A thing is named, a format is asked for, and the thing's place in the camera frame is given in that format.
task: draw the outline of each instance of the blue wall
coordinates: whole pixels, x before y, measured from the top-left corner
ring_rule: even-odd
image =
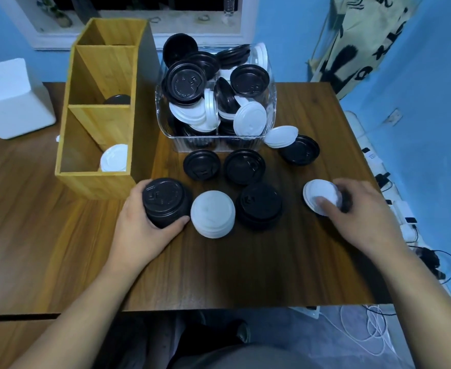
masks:
[[[263,41],[277,81],[306,81],[329,0],[260,0],[255,42]],[[0,61],[25,58],[43,81],[65,81],[69,52],[37,52],[0,7]]]
[[[342,105],[369,131],[426,243],[451,253],[451,0],[424,0],[407,27]],[[396,107],[401,121],[381,126]]]

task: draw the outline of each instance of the black plug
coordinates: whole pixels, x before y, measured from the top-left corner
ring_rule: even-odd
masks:
[[[381,189],[383,186],[385,186],[387,183],[389,183],[388,176],[390,175],[389,172],[386,172],[385,174],[378,173],[375,178],[377,181],[377,185]]]

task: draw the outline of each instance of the clear plastic container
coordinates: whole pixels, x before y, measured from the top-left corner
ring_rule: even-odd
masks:
[[[251,54],[247,60],[247,63],[255,63],[256,50],[251,45]],[[210,53],[217,53],[222,49],[215,48],[203,48]],[[254,137],[240,137],[240,136],[223,136],[218,134],[218,129],[215,130],[215,134],[206,136],[176,136],[174,131],[169,124],[169,119],[173,118],[171,111],[169,110],[169,102],[167,98],[162,93],[161,83],[162,79],[167,73],[167,67],[165,63],[161,62],[161,70],[159,72],[158,84],[155,87],[155,105],[157,109],[157,120],[162,133],[167,138],[173,141],[173,148],[176,152],[192,152],[198,149],[209,149],[214,152],[232,152],[238,149],[253,149],[258,150],[263,143],[265,135],[273,128],[275,124],[275,117],[277,113],[277,88],[275,86],[275,80],[272,75],[272,70],[270,67],[270,60],[268,60],[267,67],[268,74],[270,75],[270,84],[268,89],[261,94],[259,97],[255,98],[257,102],[260,102],[266,109],[267,123],[266,127],[259,136]],[[216,80],[220,77],[217,73],[216,76],[207,82],[206,88],[214,89]]]

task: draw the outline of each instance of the person's right hand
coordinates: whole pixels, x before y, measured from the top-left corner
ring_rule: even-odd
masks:
[[[407,250],[396,217],[384,197],[367,181],[335,179],[340,191],[352,198],[352,208],[342,213],[325,198],[316,202],[327,213],[340,234],[371,260],[383,260],[394,251]]]

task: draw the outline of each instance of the wooden organizer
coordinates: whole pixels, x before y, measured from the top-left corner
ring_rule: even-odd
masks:
[[[136,182],[150,178],[160,132],[155,113],[159,59],[143,19],[93,18],[75,41],[55,175],[89,199],[124,199]],[[116,94],[130,105],[103,105]],[[103,152],[128,144],[126,172],[101,172]]]

